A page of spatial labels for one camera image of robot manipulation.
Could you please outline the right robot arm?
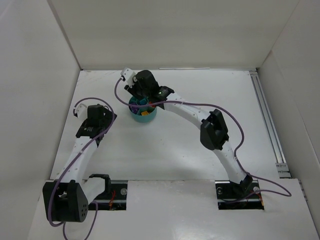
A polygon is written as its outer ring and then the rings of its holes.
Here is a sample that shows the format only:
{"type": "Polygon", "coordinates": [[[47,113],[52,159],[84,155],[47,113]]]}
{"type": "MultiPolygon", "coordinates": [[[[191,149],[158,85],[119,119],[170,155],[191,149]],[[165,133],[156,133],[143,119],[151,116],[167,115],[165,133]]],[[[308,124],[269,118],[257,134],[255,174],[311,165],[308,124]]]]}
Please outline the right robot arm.
{"type": "Polygon", "coordinates": [[[213,111],[199,108],[198,103],[188,103],[173,89],[160,86],[149,70],[134,72],[125,68],[121,72],[122,80],[126,82],[124,89],[138,100],[147,98],[152,104],[166,111],[175,113],[200,130],[200,142],[218,157],[224,167],[230,185],[237,194],[248,191],[252,177],[240,166],[236,152],[229,142],[228,127],[221,107],[213,111]]]}

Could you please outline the long teal lego brick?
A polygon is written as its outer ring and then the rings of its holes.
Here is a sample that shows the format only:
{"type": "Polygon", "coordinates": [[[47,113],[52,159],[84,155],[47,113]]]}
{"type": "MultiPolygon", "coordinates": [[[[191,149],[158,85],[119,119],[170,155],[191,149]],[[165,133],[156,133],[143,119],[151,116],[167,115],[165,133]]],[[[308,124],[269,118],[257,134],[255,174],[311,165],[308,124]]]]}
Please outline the long teal lego brick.
{"type": "Polygon", "coordinates": [[[140,106],[144,106],[144,105],[147,105],[147,104],[148,104],[148,100],[146,100],[146,99],[139,100],[139,105],[140,106]]]}

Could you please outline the orange round lego piece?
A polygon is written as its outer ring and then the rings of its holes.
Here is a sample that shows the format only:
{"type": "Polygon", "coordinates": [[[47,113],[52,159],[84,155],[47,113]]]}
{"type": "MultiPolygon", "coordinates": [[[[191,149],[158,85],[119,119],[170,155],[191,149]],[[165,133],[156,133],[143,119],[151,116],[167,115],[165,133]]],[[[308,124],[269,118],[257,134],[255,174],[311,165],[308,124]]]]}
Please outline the orange round lego piece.
{"type": "Polygon", "coordinates": [[[152,107],[152,108],[156,107],[151,101],[149,102],[149,104],[150,104],[150,107],[152,107]]]}

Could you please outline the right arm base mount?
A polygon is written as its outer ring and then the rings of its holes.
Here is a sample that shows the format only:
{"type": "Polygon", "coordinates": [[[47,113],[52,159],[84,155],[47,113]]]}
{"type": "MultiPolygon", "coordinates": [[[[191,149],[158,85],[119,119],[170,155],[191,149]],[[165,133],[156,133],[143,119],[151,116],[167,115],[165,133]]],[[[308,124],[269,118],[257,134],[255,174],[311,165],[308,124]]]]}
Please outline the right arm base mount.
{"type": "Polygon", "coordinates": [[[236,190],[229,181],[216,181],[216,198],[219,210],[264,210],[264,203],[257,180],[254,180],[248,190],[236,190]]]}

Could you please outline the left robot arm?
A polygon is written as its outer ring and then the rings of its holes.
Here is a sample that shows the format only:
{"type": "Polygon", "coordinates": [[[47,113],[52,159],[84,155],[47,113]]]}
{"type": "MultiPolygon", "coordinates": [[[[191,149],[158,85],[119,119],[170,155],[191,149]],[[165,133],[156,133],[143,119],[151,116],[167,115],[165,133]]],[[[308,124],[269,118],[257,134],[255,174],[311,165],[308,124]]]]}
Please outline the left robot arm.
{"type": "Polygon", "coordinates": [[[74,115],[83,122],[75,135],[71,155],[57,177],[42,188],[46,218],[50,223],[82,223],[93,200],[111,191],[109,175],[95,173],[88,179],[84,176],[94,152],[117,116],[100,104],[80,104],[74,115]]]}

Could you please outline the long yellow lego brick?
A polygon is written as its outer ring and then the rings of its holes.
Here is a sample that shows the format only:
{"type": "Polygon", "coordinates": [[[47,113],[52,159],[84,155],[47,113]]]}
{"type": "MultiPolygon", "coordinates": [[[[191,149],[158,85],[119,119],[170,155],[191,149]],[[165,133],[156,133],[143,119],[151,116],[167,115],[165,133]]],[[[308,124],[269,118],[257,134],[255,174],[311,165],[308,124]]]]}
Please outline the long yellow lego brick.
{"type": "Polygon", "coordinates": [[[148,111],[143,111],[143,112],[141,112],[141,115],[142,116],[147,116],[147,115],[149,115],[150,113],[148,112],[148,111]]]}

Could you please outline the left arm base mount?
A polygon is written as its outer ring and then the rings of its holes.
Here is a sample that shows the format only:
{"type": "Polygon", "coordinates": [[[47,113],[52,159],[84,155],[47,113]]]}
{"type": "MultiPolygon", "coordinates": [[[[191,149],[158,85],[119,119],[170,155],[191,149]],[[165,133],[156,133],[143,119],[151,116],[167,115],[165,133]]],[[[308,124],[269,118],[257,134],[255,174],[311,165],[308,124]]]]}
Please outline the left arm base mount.
{"type": "Polygon", "coordinates": [[[103,192],[94,200],[99,211],[125,211],[127,209],[128,181],[112,180],[110,192],[103,192]]]}

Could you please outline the long purple lego brick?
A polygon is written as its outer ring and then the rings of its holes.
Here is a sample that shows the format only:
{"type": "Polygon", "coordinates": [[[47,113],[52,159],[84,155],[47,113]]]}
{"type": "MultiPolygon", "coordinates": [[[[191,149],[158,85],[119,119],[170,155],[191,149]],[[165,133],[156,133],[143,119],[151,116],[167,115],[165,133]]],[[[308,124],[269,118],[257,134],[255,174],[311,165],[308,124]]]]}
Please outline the long purple lego brick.
{"type": "Polygon", "coordinates": [[[139,108],[138,107],[132,107],[132,106],[130,106],[129,107],[130,108],[130,111],[133,113],[133,114],[137,114],[138,113],[138,111],[139,111],[139,108]]]}

